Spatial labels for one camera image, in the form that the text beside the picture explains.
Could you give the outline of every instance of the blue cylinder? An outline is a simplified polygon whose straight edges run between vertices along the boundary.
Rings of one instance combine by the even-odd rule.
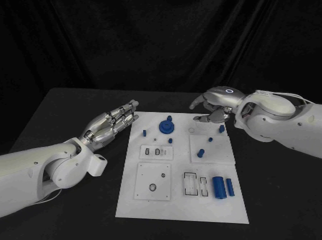
[[[173,117],[168,116],[167,120],[160,123],[160,131],[164,134],[171,134],[174,132],[176,126],[173,123]]]
[[[203,157],[203,155],[204,155],[204,152],[206,152],[206,150],[204,150],[204,149],[202,149],[202,150],[199,151],[199,157],[200,157],[200,158]]]
[[[214,188],[216,198],[226,199],[227,193],[226,193],[226,186],[225,186],[225,181],[222,176],[213,177],[213,188]]]
[[[235,196],[233,183],[232,183],[232,179],[229,179],[229,178],[227,178],[227,191],[229,191],[229,195]]]
[[[223,133],[226,130],[225,125],[220,126],[220,133]]]

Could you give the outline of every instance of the cable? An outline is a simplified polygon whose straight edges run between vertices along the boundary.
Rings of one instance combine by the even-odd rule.
[[[61,193],[62,193],[62,189],[61,189],[58,195],[56,195],[52,199],[46,200],[48,197],[50,196],[50,195],[48,195],[48,196],[43,198],[45,201],[40,201],[40,202],[32,204],[30,206],[33,206],[33,205],[36,205],[36,204],[43,204],[43,203],[46,203],[48,201],[52,201],[52,200],[61,195]]]
[[[302,99],[304,101],[305,101],[305,104],[307,104],[307,102],[309,102],[309,103],[312,103],[312,104],[315,104],[314,102],[311,102],[308,99],[305,99],[301,95],[298,95],[298,94],[288,94],[288,93],[282,93],[282,92],[269,92],[271,94],[278,94],[278,95],[285,95],[285,96],[292,96],[292,97],[295,97],[295,98],[298,98],[298,99]]]

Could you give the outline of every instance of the white robotic arm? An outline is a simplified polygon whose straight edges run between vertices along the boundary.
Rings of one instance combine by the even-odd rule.
[[[107,159],[94,151],[138,119],[137,101],[99,115],[81,138],[65,143],[0,156],[0,217],[42,201],[49,194],[75,186],[86,172],[102,175]],[[43,181],[45,171],[50,180]]]
[[[305,103],[295,106],[279,95],[296,97]],[[213,114],[196,117],[196,121],[223,123],[235,113],[235,126],[256,140],[276,140],[288,148],[322,158],[322,105],[291,93],[258,90],[245,95],[226,86],[212,88],[194,100],[190,108],[194,109],[200,103]]]

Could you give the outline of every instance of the table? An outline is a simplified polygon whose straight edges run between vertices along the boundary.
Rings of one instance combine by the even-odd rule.
[[[102,112],[140,101],[138,111],[207,113],[189,109],[197,93],[50,90],[12,152],[45,147],[78,137]],[[89,174],[61,196],[0,218],[6,239],[322,239],[322,159],[278,142],[256,141],[227,122],[250,224],[115,218],[131,128],[107,148],[101,177]]]

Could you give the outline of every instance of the black backdrop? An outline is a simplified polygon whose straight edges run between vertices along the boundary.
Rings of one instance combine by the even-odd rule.
[[[0,154],[53,87],[322,103],[322,1],[0,0]]]

